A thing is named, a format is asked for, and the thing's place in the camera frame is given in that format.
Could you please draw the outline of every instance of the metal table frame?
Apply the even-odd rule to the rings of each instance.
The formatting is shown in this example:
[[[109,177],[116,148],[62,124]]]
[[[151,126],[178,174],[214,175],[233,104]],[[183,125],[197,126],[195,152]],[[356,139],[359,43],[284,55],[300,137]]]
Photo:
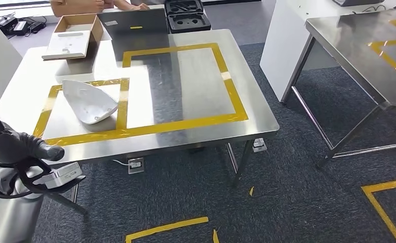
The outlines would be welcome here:
[[[302,69],[303,69],[305,63],[307,62],[308,56],[309,56],[311,49],[313,48],[313,45],[315,42],[316,42],[316,39],[313,36],[310,36],[310,38],[307,41],[307,45],[305,46],[305,48],[301,54],[301,57],[298,61],[298,64],[295,68],[294,75],[292,75],[292,78],[290,80],[290,84],[289,84],[290,89],[288,89],[286,91],[281,102],[283,104],[286,104],[286,102],[288,101],[288,99],[290,97],[290,94],[293,93],[298,98],[302,107],[307,112],[308,117],[310,117],[314,126],[316,127],[319,134],[325,141],[326,145],[328,146],[329,152],[325,156],[325,160],[322,160],[321,162],[319,162],[317,164],[317,166],[318,167],[324,166],[332,158],[340,158],[340,157],[345,157],[345,156],[350,156],[350,155],[363,154],[363,153],[369,153],[369,152],[382,151],[382,150],[396,148],[396,144],[390,144],[390,145],[385,145],[385,146],[377,146],[377,147],[372,147],[372,148],[364,148],[364,149],[358,149],[358,150],[353,150],[353,151],[340,152],[340,150],[349,141],[351,141],[369,121],[371,121],[372,119],[375,119],[380,112],[393,108],[393,106],[390,105],[387,101],[380,100],[380,99],[373,99],[374,102],[376,103],[376,106],[350,132],[348,132],[347,135],[345,135],[335,146],[332,144],[332,142],[329,140],[328,136],[326,135],[326,133],[323,131],[322,127],[320,126],[319,122],[314,117],[310,108],[306,104],[305,100],[302,98],[298,89],[295,87],[296,83],[298,82],[299,76],[302,72]]]

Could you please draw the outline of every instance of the sticker on laptop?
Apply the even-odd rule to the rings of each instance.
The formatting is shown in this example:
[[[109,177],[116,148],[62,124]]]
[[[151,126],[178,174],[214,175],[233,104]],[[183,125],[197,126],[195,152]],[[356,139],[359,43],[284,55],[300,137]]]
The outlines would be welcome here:
[[[117,25],[117,22],[116,22],[116,20],[113,20],[113,21],[105,22],[104,24],[105,24],[106,26],[112,26],[112,25]]]

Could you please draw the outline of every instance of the stainless steel table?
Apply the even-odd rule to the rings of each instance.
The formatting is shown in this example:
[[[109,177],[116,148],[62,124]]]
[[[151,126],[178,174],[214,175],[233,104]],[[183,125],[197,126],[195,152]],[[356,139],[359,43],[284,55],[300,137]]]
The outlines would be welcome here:
[[[393,144],[339,152],[379,112],[396,107],[396,11],[314,18],[308,19],[305,25],[312,37],[303,50],[290,86],[330,149],[326,159],[396,148]],[[315,41],[376,103],[376,107],[335,146],[295,87]],[[285,95],[282,102],[287,101],[291,92]]]
[[[69,61],[43,61],[45,50],[27,51],[0,100],[0,119],[63,146],[65,157],[50,165],[227,143],[236,184],[253,140],[279,129],[229,30],[105,40]],[[62,94],[64,79],[105,90],[118,111],[80,123]],[[232,141],[247,141],[239,167]]]

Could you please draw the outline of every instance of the white curved object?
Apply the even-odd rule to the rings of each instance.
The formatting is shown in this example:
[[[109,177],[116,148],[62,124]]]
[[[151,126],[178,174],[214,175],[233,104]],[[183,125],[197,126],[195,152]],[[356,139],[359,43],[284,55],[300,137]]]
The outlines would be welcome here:
[[[63,80],[62,91],[77,118],[85,124],[95,124],[117,110],[117,102],[92,85]]]

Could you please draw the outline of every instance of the open cardboard box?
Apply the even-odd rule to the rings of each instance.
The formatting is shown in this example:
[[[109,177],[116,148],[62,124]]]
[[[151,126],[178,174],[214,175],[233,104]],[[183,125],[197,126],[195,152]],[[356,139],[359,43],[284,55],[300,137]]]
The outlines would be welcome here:
[[[88,48],[97,48],[103,35],[96,14],[62,16],[52,34],[43,60],[84,58]]]

